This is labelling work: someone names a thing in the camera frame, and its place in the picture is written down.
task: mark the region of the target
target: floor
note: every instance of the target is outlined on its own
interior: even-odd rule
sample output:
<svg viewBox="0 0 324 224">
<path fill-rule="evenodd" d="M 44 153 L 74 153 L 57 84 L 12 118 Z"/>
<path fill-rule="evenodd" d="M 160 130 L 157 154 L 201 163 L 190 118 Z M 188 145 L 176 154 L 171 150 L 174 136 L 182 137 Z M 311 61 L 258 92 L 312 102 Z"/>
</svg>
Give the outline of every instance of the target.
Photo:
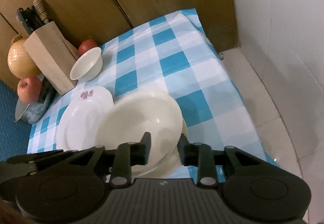
<svg viewBox="0 0 324 224">
<path fill-rule="evenodd" d="M 223 54 L 223 63 L 243 97 L 265 151 L 282 169 L 302 178 L 289 134 L 259 76 L 239 49 Z M 308 222 L 308 212 L 304 221 Z"/>
</svg>

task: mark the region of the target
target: wooden knife block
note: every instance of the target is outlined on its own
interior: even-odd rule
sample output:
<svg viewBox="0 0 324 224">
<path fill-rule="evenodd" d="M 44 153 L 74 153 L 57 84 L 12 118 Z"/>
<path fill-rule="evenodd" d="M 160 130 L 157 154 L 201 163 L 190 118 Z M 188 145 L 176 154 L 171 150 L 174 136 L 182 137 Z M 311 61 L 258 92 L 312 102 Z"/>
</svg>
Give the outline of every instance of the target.
<svg viewBox="0 0 324 224">
<path fill-rule="evenodd" d="M 77 85 L 77 80 L 70 79 L 70 71 L 79 58 L 77 49 L 64 38 L 54 21 L 35 30 L 24 47 L 59 94 Z"/>
</svg>

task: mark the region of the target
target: checkered tablecloth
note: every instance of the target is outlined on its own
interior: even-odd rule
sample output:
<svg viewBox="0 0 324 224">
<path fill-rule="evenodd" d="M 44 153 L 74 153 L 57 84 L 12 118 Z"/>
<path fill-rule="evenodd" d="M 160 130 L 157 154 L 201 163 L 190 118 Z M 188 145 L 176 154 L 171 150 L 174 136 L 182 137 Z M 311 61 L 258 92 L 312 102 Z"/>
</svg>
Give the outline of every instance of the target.
<svg viewBox="0 0 324 224">
<path fill-rule="evenodd" d="M 71 97 L 100 85 L 118 99 L 142 86 L 159 87 L 179 104 L 190 142 L 226 145 L 261 159 L 265 154 L 253 122 L 209 40 L 195 9 L 154 19 L 107 42 L 103 68 L 93 80 L 57 95 L 32 126 L 28 153 L 56 149 L 55 132 Z"/>
</svg>

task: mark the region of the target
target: apple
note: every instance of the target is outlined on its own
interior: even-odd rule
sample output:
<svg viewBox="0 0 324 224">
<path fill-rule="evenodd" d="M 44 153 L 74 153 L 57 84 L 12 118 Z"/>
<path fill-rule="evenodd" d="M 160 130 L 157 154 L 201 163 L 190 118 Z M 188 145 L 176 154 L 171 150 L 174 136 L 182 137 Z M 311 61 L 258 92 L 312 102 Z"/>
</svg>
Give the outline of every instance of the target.
<svg viewBox="0 0 324 224">
<path fill-rule="evenodd" d="M 18 97 L 22 102 L 34 103 L 38 101 L 42 90 L 42 82 L 37 77 L 25 77 L 18 83 Z"/>
<path fill-rule="evenodd" d="M 83 41 L 78 49 L 79 55 L 82 56 L 85 52 L 94 47 L 98 47 L 98 45 L 93 39 Z"/>
</svg>

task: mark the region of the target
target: blue curtain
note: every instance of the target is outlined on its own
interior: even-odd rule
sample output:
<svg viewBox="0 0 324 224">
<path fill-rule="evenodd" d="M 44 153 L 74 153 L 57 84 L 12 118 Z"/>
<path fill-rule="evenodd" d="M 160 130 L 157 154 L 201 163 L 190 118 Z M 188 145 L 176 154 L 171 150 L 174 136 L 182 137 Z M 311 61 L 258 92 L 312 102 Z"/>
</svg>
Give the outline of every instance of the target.
<svg viewBox="0 0 324 224">
<path fill-rule="evenodd" d="M 0 80 L 0 161 L 26 154 L 30 124 L 14 122 L 18 95 Z"/>
</svg>

